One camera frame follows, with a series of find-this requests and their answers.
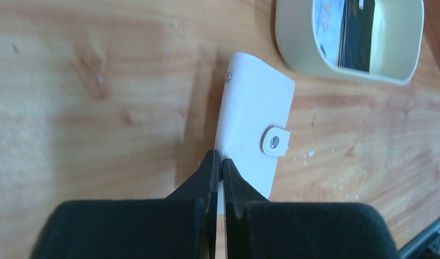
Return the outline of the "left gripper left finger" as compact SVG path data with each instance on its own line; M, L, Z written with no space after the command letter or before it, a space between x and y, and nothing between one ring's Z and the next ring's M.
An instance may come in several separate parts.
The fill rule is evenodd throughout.
M163 199L71 200L50 214L31 258L214 258L219 154Z

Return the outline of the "white leather card holder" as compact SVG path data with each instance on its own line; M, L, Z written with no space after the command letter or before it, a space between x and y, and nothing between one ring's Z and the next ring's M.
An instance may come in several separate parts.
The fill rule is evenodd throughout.
M262 196L271 193L279 157L289 149L286 129L295 82L259 58L235 52L225 74L214 149L232 159Z

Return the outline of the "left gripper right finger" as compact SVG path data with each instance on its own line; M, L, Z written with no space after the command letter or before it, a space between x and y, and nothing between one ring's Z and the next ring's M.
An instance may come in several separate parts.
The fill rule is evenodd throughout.
M382 216L365 203L271 202L223 161L228 258L398 258Z

